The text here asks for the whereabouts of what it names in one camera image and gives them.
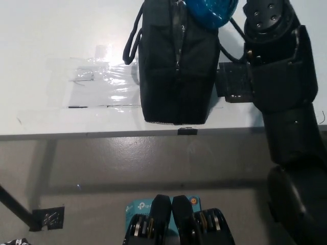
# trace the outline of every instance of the bag handle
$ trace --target bag handle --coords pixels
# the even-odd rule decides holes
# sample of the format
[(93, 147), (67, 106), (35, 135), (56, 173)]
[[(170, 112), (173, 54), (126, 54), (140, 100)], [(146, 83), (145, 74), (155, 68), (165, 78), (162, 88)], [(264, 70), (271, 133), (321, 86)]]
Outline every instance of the bag handle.
[(128, 41), (127, 41), (126, 46), (124, 48), (123, 61), (125, 62), (126, 65), (129, 65), (130, 63), (133, 62), (133, 60), (135, 58), (136, 50), (137, 50), (137, 47), (138, 47), (138, 43), (139, 43), (139, 41), (141, 39), (142, 28), (139, 30), (139, 32), (138, 32), (138, 34), (136, 36), (135, 43), (133, 45), (133, 49), (132, 49), (132, 52), (131, 52), (133, 38), (134, 38), (134, 36), (136, 34), (138, 23), (139, 23), (139, 20), (141, 19), (142, 14), (143, 14), (143, 4), (142, 4), (142, 6), (141, 6), (141, 8), (140, 8), (140, 10), (138, 12), (138, 15), (137, 15), (135, 23), (134, 23), (133, 30), (132, 30), (131, 34), (129, 35)]

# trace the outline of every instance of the black robotic arm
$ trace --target black robotic arm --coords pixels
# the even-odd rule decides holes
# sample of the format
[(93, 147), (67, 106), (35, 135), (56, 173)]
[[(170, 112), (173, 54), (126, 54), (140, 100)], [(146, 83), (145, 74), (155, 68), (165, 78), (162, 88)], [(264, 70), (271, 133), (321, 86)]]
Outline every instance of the black robotic arm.
[(307, 29), (288, 0), (248, 0), (244, 13), (253, 102), (279, 165), (268, 176), (272, 213), (298, 245), (327, 244), (327, 154)]

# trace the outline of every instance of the teal box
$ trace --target teal box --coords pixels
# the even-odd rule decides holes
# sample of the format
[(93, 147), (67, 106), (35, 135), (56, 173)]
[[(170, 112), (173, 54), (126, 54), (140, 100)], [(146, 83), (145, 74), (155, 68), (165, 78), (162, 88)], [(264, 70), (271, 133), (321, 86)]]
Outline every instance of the teal box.
[[(190, 195), (190, 196), (187, 196), (187, 198), (190, 200), (190, 202), (192, 204), (193, 212), (201, 211), (200, 198), (198, 196)], [(135, 200), (126, 207), (125, 231), (127, 231), (129, 223), (135, 214), (149, 215), (152, 201), (153, 201), (153, 199)], [(173, 213), (171, 214), (171, 217), (170, 217), (168, 235), (169, 236), (178, 236), (178, 230), (177, 230), (177, 227), (174, 222)]]

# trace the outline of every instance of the plastic wrap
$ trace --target plastic wrap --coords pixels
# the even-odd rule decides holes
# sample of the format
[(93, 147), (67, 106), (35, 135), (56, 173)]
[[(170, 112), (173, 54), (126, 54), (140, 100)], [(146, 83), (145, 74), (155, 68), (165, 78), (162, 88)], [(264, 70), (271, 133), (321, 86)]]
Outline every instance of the plastic wrap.
[(97, 59), (71, 59), (69, 107), (135, 106), (139, 99), (138, 62), (115, 65)]

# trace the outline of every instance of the concrete floor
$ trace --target concrete floor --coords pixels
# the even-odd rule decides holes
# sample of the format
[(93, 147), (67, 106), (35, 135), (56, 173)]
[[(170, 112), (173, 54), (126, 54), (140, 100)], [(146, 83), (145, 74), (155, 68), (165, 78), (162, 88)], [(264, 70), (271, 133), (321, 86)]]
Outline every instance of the concrete floor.
[(0, 142), (0, 183), (29, 210), (65, 206), (64, 229), (31, 233), (0, 204), (0, 243), (122, 244), (125, 208), (158, 193), (220, 208), (236, 244), (292, 244), (269, 213), (263, 133)]

